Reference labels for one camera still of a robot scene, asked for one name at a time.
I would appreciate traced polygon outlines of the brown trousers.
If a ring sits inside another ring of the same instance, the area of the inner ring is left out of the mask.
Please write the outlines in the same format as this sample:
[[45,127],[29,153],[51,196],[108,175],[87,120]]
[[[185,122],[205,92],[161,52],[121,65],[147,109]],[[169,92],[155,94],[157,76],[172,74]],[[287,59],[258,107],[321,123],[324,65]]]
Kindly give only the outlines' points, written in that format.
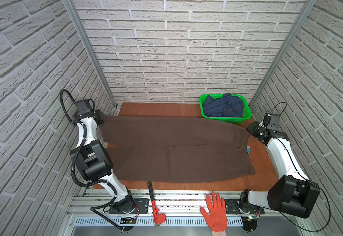
[[204,118],[108,117],[100,126],[121,181],[205,183],[253,175],[249,132]]

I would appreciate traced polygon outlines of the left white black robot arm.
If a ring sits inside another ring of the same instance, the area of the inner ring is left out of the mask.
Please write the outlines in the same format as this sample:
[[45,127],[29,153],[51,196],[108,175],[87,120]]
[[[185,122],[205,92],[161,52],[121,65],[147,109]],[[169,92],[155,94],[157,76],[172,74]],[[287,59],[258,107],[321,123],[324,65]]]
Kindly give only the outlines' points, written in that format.
[[115,176],[113,162],[97,138],[97,127],[105,119],[100,110],[75,112],[72,123],[79,129],[79,141],[77,147],[70,151],[71,175],[78,186],[100,185],[112,196],[109,206],[120,213],[130,214],[135,210],[136,202]]

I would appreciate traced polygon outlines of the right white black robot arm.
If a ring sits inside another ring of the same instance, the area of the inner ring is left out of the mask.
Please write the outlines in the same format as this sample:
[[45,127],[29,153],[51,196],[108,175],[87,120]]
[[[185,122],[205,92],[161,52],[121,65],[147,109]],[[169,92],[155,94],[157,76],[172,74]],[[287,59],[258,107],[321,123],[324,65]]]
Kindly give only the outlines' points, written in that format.
[[267,208],[300,218],[308,218],[320,194],[294,156],[286,133],[272,125],[255,121],[247,131],[265,144],[279,180],[268,191],[244,190],[239,204],[258,211]]

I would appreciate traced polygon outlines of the navy blue trousers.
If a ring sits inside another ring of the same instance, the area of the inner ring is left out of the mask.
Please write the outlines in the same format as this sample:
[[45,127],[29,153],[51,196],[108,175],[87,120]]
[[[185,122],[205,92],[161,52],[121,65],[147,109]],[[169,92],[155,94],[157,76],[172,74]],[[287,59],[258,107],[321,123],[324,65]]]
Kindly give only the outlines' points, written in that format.
[[207,117],[242,117],[244,103],[238,96],[230,93],[223,94],[220,98],[208,95],[203,102],[203,112]]

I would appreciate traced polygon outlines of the red gloved hand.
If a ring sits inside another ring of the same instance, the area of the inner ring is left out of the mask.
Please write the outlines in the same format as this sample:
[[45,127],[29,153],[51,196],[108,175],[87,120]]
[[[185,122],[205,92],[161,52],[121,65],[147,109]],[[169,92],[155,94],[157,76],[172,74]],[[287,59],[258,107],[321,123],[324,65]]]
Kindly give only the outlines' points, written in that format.
[[226,204],[219,193],[212,192],[205,197],[205,202],[209,213],[204,207],[200,207],[200,212],[204,217],[208,227],[212,231],[213,236],[225,236],[227,229],[227,213]]

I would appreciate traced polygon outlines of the green plastic basket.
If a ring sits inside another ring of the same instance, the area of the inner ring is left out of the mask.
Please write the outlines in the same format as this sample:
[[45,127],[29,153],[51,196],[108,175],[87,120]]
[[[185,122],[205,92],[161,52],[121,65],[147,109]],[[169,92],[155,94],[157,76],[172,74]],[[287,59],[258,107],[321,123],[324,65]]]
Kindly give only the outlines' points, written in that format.
[[243,121],[249,120],[252,117],[252,112],[249,108],[249,105],[246,101],[246,99],[238,94],[232,94],[232,96],[238,96],[244,103],[244,110],[243,110],[243,114],[242,117],[240,118],[231,118],[231,117],[207,117],[204,112],[203,112],[203,102],[206,100],[206,97],[210,95],[213,98],[220,98],[223,96],[223,94],[204,94],[201,95],[199,98],[199,102],[200,102],[200,110],[202,113],[202,116],[206,119],[211,119],[211,120],[218,120],[218,121],[223,121],[223,122],[227,122],[227,123],[233,123],[233,124],[239,124],[242,123]]

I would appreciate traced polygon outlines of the small black electronics box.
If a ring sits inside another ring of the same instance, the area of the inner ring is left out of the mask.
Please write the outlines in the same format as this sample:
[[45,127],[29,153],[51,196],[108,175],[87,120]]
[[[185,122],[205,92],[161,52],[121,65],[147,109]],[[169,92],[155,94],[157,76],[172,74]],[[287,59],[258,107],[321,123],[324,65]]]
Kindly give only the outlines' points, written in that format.
[[120,225],[135,225],[137,222],[137,218],[133,217],[122,217],[120,219]]

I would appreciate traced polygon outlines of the red pipe wrench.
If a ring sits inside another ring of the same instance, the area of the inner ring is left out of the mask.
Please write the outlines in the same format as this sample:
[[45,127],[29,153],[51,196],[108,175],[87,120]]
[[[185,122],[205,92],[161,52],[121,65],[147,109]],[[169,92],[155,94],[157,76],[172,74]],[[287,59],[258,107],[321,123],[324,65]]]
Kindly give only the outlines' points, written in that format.
[[163,224],[166,221],[167,217],[164,213],[159,213],[160,209],[157,207],[156,202],[155,202],[154,190],[153,190],[151,181],[148,181],[148,189],[149,189],[149,195],[150,195],[150,200],[151,200],[151,205],[152,205],[154,224],[157,227]]

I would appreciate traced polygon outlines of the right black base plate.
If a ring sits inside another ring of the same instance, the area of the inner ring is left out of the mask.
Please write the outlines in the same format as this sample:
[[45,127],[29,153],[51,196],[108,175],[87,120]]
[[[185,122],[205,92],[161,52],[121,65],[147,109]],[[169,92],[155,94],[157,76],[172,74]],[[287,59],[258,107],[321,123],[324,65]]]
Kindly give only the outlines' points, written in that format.
[[242,202],[240,199],[225,199],[226,213],[228,215],[262,215],[264,208]]

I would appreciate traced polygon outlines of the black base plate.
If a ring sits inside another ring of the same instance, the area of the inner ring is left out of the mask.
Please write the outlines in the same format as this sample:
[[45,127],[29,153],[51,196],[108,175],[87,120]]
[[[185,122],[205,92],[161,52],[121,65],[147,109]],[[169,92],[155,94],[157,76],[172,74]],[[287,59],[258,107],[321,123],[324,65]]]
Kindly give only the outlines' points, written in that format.
[[242,202],[240,199],[225,199],[226,213],[228,215],[262,215],[264,208]]
[[109,214],[148,214],[150,200],[146,198],[135,198],[114,202],[109,208]]

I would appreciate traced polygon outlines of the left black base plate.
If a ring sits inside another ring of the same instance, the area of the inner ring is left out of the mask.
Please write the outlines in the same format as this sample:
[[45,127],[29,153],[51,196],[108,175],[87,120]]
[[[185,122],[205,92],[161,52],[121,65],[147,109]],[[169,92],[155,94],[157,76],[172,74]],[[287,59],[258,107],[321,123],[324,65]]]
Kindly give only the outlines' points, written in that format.
[[150,200],[146,198],[135,198],[114,202],[109,208],[109,214],[148,214]]

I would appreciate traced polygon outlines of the aluminium rail frame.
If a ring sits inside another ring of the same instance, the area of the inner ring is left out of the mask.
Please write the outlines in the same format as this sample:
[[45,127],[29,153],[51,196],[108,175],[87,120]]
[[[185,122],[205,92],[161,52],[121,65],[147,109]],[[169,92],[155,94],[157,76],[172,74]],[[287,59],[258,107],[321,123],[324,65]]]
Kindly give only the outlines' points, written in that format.
[[[132,195],[136,200],[140,215],[134,226],[153,227],[153,210],[149,191],[132,190]],[[205,197],[209,191],[198,190],[155,190],[155,203],[160,213],[164,213],[167,220],[161,224],[162,227],[192,226],[203,227],[207,223],[204,220],[200,208],[206,207]],[[291,221],[306,228],[303,219],[297,219],[286,213],[280,214],[277,211],[265,209],[263,213],[251,210],[245,211],[238,208],[240,199],[239,191],[221,191],[220,195],[224,197],[227,203],[227,223],[229,227],[242,227],[248,219],[256,219],[257,223],[262,223],[268,219],[285,220],[287,226],[292,226]],[[67,210],[66,217],[63,220],[61,235],[72,232],[73,228],[78,226],[111,226],[111,224],[90,210],[91,207],[100,206],[111,200],[111,196],[104,189],[87,189],[82,197],[73,197]]]

